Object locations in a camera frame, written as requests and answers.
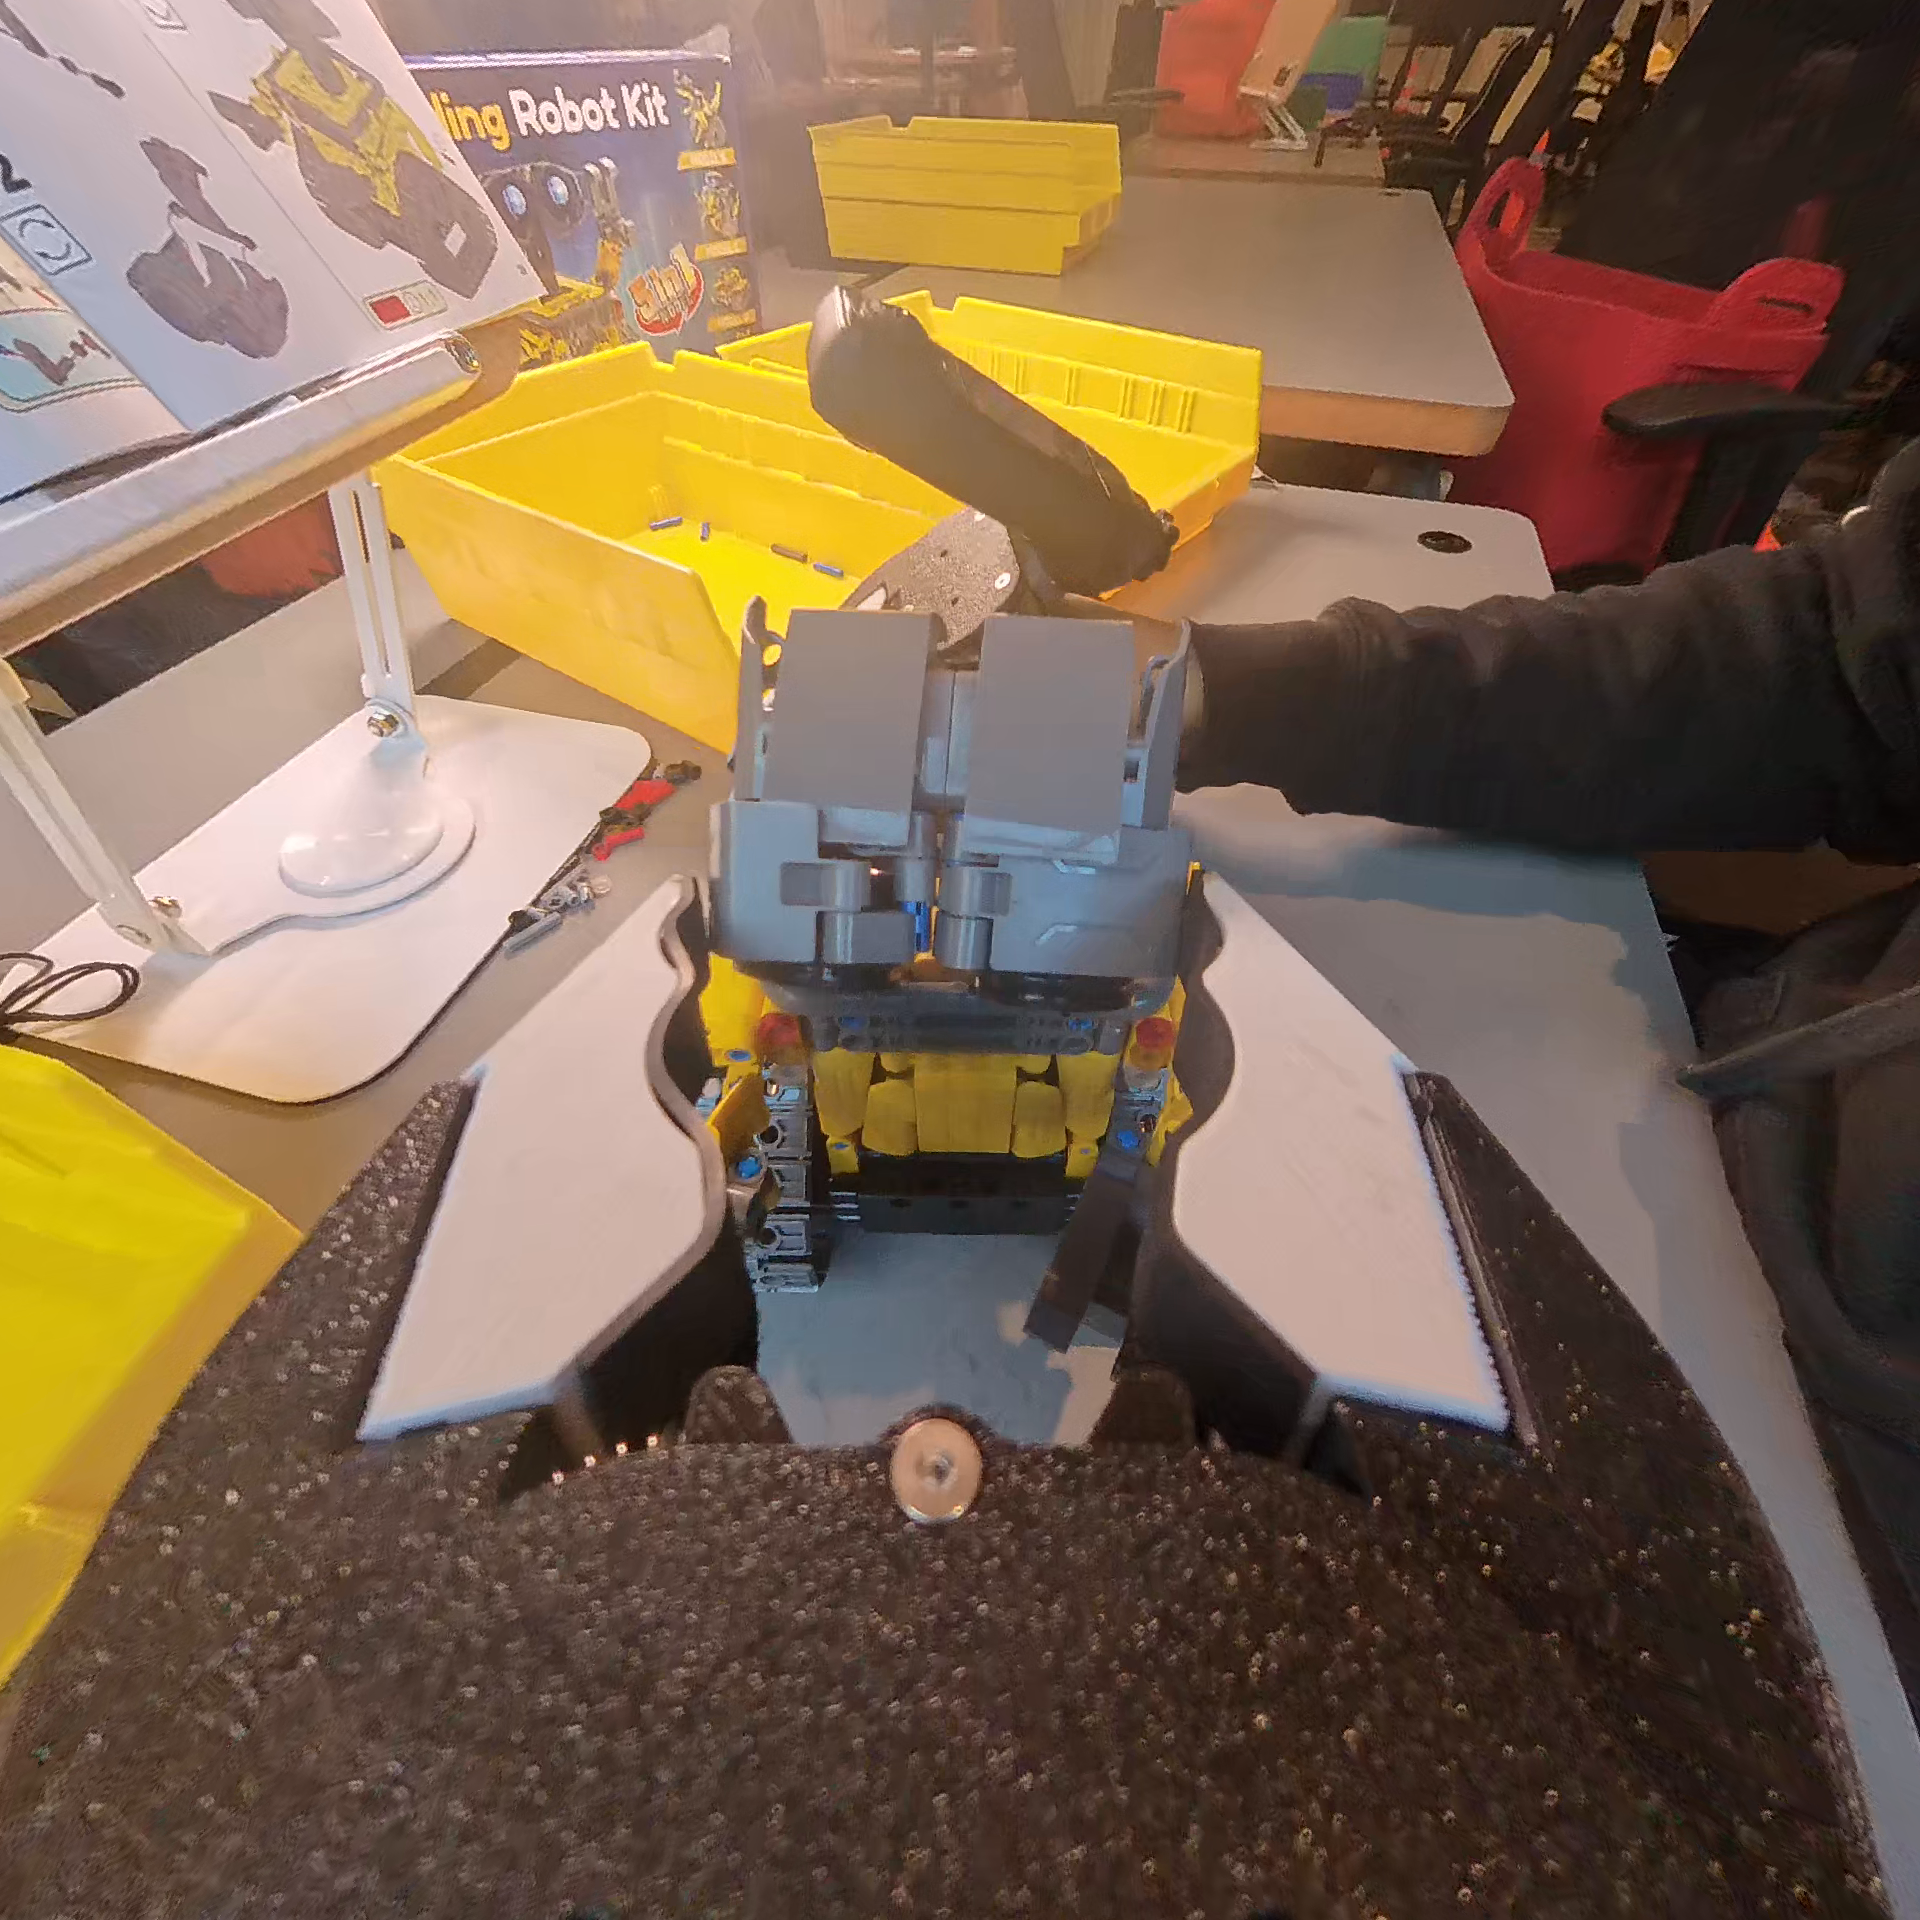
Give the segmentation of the white book stand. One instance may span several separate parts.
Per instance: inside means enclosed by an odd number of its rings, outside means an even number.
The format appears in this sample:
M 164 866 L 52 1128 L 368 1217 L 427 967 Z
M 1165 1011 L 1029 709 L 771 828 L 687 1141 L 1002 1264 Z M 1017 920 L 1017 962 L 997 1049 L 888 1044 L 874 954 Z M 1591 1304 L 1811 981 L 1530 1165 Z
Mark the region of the white book stand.
M 644 737 L 419 698 L 370 468 L 509 389 L 520 324 L 443 330 L 147 453 L 5 506 L 5 659 L 324 492 L 362 699 L 135 869 L 88 817 L 5 666 L 5 787 L 80 887 L 42 952 L 139 977 L 35 1040 L 243 1097 L 316 1104 L 370 1084 L 439 1020 L 567 874 L 649 756 Z

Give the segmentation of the yellow plastic bin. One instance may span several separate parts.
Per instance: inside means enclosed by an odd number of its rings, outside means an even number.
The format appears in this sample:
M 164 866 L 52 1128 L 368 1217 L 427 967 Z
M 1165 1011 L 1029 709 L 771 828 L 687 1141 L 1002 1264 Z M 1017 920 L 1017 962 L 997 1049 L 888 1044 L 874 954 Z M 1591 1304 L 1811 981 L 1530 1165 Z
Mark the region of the yellow plastic bin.
M 77 1067 L 2 1048 L 2 1675 L 161 1423 L 301 1244 Z
M 900 520 L 740 459 L 754 421 L 689 385 L 715 362 L 631 346 L 521 372 L 375 481 L 445 613 L 730 752 L 747 604 L 761 599 L 781 631 L 796 609 L 836 609 L 912 543 L 863 565 L 857 538 L 900 533 Z M 652 535 L 669 515 L 683 527 Z M 707 544 L 700 521 L 713 527 Z M 781 563 L 771 544 L 845 578 Z
M 1140 499 L 1172 516 L 1178 544 L 1202 535 L 1252 482 L 1261 407 L 1261 355 L 1180 333 L 1081 321 L 1025 304 L 928 290 L 885 304 L 924 324 L 930 341 L 1065 432 L 1091 444 Z M 857 497 L 900 520 L 890 538 L 860 535 L 872 565 L 956 513 L 954 499 L 851 447 L 824 421 L 807 385 L 810 324 L 763 331 L 720 351 L 693 375 L 697 395 L 754 421 L 739 458 L 815 489 Z

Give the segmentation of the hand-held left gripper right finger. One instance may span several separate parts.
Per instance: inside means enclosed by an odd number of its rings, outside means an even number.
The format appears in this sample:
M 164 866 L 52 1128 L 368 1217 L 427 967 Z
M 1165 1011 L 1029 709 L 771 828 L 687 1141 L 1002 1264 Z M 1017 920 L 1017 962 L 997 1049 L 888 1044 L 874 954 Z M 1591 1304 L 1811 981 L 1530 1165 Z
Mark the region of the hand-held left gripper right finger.
M 1136 1266 L 1140 1356 L 1216 1433 L 1320 1433 L 1337 1403 L 1505 1433 L 1410 1061 L 1223 879 L 1185 935 L 1191 1114 Z

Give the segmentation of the red and black toy pieces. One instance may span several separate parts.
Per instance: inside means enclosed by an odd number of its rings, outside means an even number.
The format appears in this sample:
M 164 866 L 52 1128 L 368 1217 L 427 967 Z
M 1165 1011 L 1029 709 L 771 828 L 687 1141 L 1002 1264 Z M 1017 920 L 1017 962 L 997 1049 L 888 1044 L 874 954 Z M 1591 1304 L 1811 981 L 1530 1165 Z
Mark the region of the red and black toy pieces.
M 649 764 L 610 807 L 600 811 L 587 844 L 589 857 L 605 863 L 615 850 L 637 844 L 655 815 L 703 778 L 705 769 L 693 759 Z

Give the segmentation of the grey Lego engine assembly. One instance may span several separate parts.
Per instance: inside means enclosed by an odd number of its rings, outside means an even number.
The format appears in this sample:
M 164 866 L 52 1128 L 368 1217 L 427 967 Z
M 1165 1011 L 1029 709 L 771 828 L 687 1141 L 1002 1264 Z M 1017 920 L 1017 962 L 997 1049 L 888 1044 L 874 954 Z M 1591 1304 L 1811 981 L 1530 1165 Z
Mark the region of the grey Lego engine assembly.
M 740 643 L 711 948 L 820 1048 L 1085 1049 L 1170 987 L 1193 864 L 1172 824 L 1189 633 L 993 615 L 796 613 Z

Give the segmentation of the person's right forearm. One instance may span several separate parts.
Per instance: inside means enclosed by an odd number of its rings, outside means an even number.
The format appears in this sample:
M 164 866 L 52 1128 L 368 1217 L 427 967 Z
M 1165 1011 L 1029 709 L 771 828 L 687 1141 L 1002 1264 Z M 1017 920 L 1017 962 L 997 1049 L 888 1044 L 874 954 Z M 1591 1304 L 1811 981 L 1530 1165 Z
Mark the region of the person's right forearm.
M 1191 626 L 1183 792 L 1593 857 L 1919 859 L 1919 466 L 1639 586 Z

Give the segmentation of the grey desk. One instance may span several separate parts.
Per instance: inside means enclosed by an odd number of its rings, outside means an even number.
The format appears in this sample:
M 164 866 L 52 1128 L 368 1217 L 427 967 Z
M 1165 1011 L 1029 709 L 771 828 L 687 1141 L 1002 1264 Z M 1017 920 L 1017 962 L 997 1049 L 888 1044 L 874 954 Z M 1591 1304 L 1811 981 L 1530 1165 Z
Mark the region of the grey desk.
M 1191 589 L 1207 617 L 1387 588 L 1387 596 L 1480 596 L 1532 588 L 1519 533 L 1444 509 L 1475 543 L 1463 561 L 1391 575 L 1410 540 L 1405 500 L 1257 488 L 1223 515 L 1213 548 L 1144 595 L 1153 611 Z M 521 661 L 448 620 L 411 557 L 395 557 L 401 607 L 436 698 L 642 731 L 658 752 L 697 752 L 665 723 Z M 132 864 L 357 715 L 357 659 L 336 584 L 209 648 L 169 674 L 63 727 L 50 759 L 97 831 Z M 341 1100 L 283 1109 L 77 1056 L 135 1111 L 311 1228 L 421 1091 L 480 1058 L 634 912 L 661 879 L 705 866 L 705 803 L 687 793 L 640 849 L 617 855 L 612 893 L 535 947 L 488 962 L 417 1052 Z M 1375 1024 L 1469 1100 L 1532 1183 L 1633 1299 L 1735 1450 L 1801 1594 L 1831 1677 L 1888 1905 L 1916 1915 L 1916 1731 L 1841 1515 L 1781 1321 L 1722 1179 L 1712 1128 L 1674 1084 L 1692 1026 L 1639 866 L 1463 849 L 1378 824 L 1290 815 L 1236 787 L 1189 796 L 1204 859 L 1248 897 Z M 905 1408 L 905 1279 L 866 1263 L 875 1370 L 831 1383 L 827 1335 L 789 1356 L 805 1437 L 879 1431 Z

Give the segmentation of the instruction booklet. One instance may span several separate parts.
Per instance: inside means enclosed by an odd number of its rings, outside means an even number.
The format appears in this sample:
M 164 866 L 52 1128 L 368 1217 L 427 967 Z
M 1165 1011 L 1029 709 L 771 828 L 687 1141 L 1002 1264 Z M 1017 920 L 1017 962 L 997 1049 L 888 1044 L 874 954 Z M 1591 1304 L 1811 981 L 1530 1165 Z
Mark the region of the instruction booklet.
M 2 4 L 5 497 L 541 296 L 370 4 Z

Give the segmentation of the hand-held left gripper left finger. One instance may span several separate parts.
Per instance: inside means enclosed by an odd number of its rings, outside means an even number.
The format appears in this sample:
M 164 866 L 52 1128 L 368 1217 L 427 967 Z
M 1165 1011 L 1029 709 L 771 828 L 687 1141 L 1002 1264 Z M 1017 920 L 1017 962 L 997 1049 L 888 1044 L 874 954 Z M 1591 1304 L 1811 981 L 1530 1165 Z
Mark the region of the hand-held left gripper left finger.
M 563 1445 L 640 1445 L 754 1353 L 725 1154 L 695 1109 L 703 984 L 700 887 L 669 879 L 469 1069 L 364 1443 L 535 1411 Z

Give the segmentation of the grey table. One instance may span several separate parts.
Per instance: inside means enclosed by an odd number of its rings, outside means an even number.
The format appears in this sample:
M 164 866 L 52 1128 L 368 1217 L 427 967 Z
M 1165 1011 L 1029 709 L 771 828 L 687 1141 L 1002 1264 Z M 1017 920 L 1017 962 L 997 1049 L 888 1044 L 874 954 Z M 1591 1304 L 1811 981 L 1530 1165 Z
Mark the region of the grey table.
M 900 267 L 928 290 L 1259 351 L 1261 429 L 1482 458 L 1514 393 L 1424 192 L 1146 179 L 1060 276 Z

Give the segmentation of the red bin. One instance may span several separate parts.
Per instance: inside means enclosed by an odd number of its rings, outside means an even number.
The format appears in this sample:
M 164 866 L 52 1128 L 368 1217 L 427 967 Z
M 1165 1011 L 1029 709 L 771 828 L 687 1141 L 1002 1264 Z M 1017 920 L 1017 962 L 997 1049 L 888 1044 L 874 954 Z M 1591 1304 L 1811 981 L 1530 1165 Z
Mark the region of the red bin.
M 1698 521 L 1701 459 L 1813 417 L 1842 267 L 1775 256 L 1711 292 L 1530 242 L 1546 197 L 1501 163 L 1456 237 L 1456 266 L 1514 393 L 1495 447 L 1453 466 L 1451 497 L 1524 516 L 1557 578 L 1636 581 Z

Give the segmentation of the pile of grey toy pieces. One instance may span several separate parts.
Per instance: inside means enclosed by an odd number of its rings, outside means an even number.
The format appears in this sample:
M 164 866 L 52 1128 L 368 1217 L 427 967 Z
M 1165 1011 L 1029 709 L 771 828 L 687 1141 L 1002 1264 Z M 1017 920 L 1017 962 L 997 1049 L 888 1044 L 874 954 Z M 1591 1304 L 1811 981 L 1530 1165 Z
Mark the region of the pile of grey toy pieces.
M 554 881 L 537 900 L 509 914 L 498 948 L 504 954 L 530 948 L 567 922 L 593 912 L 609 891 L 610 881 L 604 874 L 573 872 L 563 881 Z

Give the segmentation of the stack of yellow bins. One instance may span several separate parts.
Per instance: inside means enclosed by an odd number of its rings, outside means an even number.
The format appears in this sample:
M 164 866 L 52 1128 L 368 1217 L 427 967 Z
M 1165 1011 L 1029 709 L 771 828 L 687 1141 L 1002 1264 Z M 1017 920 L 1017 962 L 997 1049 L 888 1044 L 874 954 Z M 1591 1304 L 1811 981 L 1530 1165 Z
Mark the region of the stack of yellow bins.
M 841 260 L 1059 276 L 1120 207 L 1114 124 L 866 114 L 807 138 Z

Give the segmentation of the blue toy kit box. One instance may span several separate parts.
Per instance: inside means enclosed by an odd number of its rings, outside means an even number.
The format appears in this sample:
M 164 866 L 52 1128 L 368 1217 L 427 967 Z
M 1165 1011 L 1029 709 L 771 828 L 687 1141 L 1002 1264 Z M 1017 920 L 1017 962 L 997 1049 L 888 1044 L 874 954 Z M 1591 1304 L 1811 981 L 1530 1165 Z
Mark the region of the blue toy kit box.
M 523 370 L 621 346 L 665 362 L 761 330 L 725 50 L 407 65 L 545 284 L 520 317 Z

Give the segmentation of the yellow toy robot body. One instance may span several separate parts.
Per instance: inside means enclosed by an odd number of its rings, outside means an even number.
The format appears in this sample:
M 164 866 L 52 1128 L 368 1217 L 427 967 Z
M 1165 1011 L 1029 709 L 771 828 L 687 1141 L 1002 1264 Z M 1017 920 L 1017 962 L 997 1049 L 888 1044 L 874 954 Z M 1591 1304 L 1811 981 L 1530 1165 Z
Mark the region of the yellow toy robot body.
M 1125 1323 L 1136 1188 L 1191 1115 L 1172 947 L 1128 977 L 715 955 L 703 1017 L 760 1290 L 817 1290 L 851 1233 L 1055 1235 L 1027 1333 L 1063 1352 L 1091 1312 Z

